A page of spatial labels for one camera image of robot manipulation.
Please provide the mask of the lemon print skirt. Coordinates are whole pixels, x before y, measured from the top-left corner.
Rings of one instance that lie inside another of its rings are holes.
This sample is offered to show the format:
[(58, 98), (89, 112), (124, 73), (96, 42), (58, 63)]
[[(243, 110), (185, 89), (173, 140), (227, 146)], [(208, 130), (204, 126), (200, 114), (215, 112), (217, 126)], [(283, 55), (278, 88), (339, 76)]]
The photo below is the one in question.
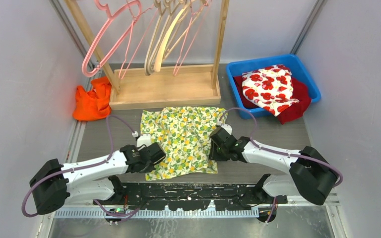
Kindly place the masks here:
[(140, 132), (149, 134), (166, 154), (155, 169), (145, 174), (146, 181), (172, 179), (192, 173), (216, 174), (218, 165), (209, 160), (210, 134), (227, 113), (218, 107), (166, 107), (143, 111)]

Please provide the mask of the thin pink wire hanger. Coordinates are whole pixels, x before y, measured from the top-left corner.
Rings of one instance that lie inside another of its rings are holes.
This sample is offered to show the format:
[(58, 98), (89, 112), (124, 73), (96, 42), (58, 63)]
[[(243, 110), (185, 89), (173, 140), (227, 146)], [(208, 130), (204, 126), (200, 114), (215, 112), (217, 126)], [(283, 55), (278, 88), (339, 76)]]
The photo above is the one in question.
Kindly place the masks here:
[[(177, 76), (181, 70), (181, 67), (184, 64), (186, 57), (188, 56), (196, 37), (200, 31), (202, 24), (204, 23), (204, 19), (209, 12), (212, 1), (211, 0), (200, 0), (198, 8), (193, 7), (193, 0), (190, 0), (190, 19), (187, 27), (185, 28), (182, 36), (178, 39), (178, 42), (181, 42), (181, 48), (179, 51), (179, 56), (174, 65), (173, 76)], [(197, 23), (199, 17), (202, 16), (202, 20), (198, 23), (198, 27), (196, 30), (192, 30), (192, 27)]]

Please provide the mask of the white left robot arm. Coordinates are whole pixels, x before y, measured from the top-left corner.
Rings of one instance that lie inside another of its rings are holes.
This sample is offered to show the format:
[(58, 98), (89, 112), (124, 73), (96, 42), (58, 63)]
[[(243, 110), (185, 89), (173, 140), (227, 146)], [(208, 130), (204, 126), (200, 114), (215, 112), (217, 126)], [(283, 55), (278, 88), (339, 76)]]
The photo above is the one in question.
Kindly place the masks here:
[(118, 205), (126, 192), (118, 175), (149, 173), (166, 157), (158, 143), (126, 145), (111, 154), (79, 163), (47, 161), (30, 180), (25, 199), (33, 197), (36, 213), (46, 215), (65, 204), (91, 201)]

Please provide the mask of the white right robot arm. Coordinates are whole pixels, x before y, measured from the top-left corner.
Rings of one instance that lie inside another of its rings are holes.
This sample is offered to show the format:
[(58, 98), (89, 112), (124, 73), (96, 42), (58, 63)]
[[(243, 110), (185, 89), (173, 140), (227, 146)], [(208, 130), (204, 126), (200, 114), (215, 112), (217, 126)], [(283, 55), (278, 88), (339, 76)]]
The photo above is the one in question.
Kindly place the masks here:
[(259, 164), (281, 171), (282, 175), (264, 174), (252, 189), (263, 204), (285, 202), (287, 196), (301, 196), (314, 205), (323, 205), (342, 175), (313, 147), (287, 150), (262, 144), (250, 137), (236, 139), (232, 129), (217, 126), (209, 136), (209, 159)]

